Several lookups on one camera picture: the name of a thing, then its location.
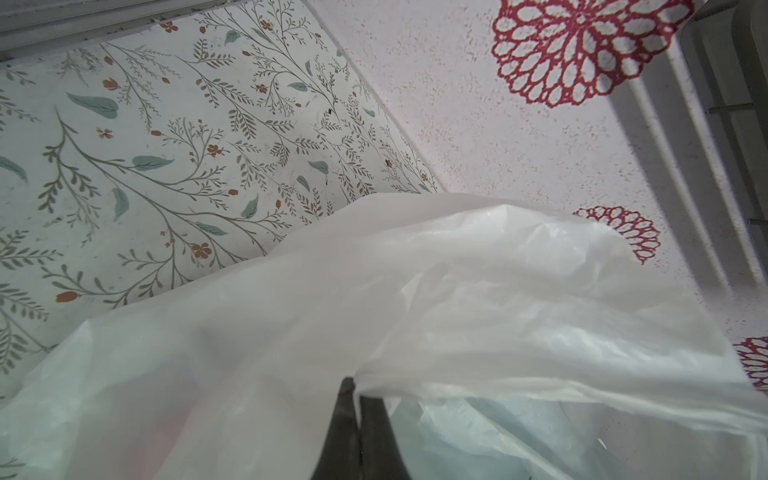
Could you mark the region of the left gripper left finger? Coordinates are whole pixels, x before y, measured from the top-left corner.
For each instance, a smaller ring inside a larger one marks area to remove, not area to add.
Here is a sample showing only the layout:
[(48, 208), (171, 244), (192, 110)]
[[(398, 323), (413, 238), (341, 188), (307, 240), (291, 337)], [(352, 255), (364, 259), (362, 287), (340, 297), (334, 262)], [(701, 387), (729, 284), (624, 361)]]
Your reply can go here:
[(354, 404), (352, 377), (342, 380), (323, 448), (311, 480), (360, 478), (360, 433)]

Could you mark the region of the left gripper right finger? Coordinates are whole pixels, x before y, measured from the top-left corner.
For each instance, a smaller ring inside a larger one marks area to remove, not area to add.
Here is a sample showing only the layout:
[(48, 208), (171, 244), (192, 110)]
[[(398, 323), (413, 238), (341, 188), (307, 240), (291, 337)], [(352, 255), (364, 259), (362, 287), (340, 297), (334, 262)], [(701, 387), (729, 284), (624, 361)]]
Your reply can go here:
[(382, 398), (361, 396), (360, 450), (365, 480), (410, 480)]

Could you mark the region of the white plastic bag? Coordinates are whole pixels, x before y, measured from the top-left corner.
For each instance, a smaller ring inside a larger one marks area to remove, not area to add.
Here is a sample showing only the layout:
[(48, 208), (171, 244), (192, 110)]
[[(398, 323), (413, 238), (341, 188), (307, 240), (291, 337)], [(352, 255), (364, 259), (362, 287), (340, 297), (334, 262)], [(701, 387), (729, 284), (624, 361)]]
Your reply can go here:
[(763, 479), (767, 399), (612, 228), (376, 194), (85, 321), (1, 411), (24, 479), (307, 479), (337, 392), (415, 479)]

